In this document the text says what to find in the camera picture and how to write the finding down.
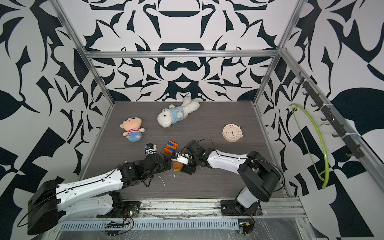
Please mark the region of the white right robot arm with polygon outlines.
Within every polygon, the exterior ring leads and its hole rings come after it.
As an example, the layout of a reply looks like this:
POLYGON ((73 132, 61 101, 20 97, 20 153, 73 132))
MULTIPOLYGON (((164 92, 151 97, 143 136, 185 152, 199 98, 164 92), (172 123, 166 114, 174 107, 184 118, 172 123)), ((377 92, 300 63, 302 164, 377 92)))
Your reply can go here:
POLYGON ((256 202, 269 202, 283 173, 276 165, 266 161, 258 152, 230 154, 215 147, 204 148, 199 141, 190 141, 172 156, 174 162, 183 164, 181 172, 192 175, 197 166, 220 169, 237 174, 245 184, 234 200, 234 205, 249 209, 256 202))

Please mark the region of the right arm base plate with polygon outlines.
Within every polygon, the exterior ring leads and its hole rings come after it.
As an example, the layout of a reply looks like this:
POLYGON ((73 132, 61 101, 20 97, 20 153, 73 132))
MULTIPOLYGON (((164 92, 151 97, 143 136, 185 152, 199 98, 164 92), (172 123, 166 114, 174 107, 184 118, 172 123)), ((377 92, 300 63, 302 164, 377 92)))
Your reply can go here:
POLYGON ((249 208, 242 206, 237 200, 221 200, 221 212, 224 216, 262 216, 263 211, 259 201, 249 208))

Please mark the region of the orange 2x4 lego brick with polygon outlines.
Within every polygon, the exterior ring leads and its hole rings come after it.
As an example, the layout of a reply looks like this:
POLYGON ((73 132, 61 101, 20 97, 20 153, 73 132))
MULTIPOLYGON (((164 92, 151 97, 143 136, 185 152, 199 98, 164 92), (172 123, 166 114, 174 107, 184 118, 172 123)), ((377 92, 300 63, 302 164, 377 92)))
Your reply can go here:
POLYGON ((174 148, 178 148, 179 147, 179 144, 174 142, 174 141, 169 141, 168 145, 171 146, 171 147, 174 147, 174 148))

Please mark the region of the orange 2x3 lego brick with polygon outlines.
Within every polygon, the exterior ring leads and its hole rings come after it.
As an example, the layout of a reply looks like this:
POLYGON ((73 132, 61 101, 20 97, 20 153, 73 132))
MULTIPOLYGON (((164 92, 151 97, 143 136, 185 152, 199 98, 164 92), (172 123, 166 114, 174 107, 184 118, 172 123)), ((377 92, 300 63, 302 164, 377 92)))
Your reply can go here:
POLYGON ((174 147, 171 147, 171 146, 169 146, 168 144, 166 145, 166 147, 165 148, 167 148, 167 149, 170 149, 171 151, 175 151, 176 150, 176 148, 174 148, 174 147))

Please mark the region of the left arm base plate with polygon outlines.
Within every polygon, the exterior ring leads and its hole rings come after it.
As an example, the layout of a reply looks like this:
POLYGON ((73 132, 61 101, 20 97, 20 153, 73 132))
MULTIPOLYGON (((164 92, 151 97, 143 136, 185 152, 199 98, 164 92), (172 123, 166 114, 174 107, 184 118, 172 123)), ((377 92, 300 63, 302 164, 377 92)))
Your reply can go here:
POLYGON ((112 209, 104 215, 97 215, 99 219, 131 217, 140 212, 140 201, 113 203, 112 209))

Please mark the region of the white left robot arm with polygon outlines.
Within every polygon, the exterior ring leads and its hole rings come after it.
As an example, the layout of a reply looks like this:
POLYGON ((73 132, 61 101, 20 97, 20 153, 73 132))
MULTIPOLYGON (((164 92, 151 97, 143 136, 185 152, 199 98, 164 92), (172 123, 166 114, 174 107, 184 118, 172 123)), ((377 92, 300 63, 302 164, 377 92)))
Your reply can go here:
POLYGON ((47 181, 28 201, 27 233, 42 234, 71 218, 121 218, 131 208, 119 191, 141 183, 149 186, 156 174, 170 169, 169 157, 152 152, 144 160, 119 164, 105 174, 82 181, 62 184, 47 181))

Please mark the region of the tan 2x4 lego brick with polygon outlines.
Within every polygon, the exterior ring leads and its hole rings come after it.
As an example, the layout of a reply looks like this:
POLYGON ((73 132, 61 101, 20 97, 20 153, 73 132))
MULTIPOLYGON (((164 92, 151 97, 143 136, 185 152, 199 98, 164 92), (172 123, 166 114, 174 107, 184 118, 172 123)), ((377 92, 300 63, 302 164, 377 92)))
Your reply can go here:
POLYGON ((182 169, 183 166, 183 163, 173 162, 173 169, 182 169))

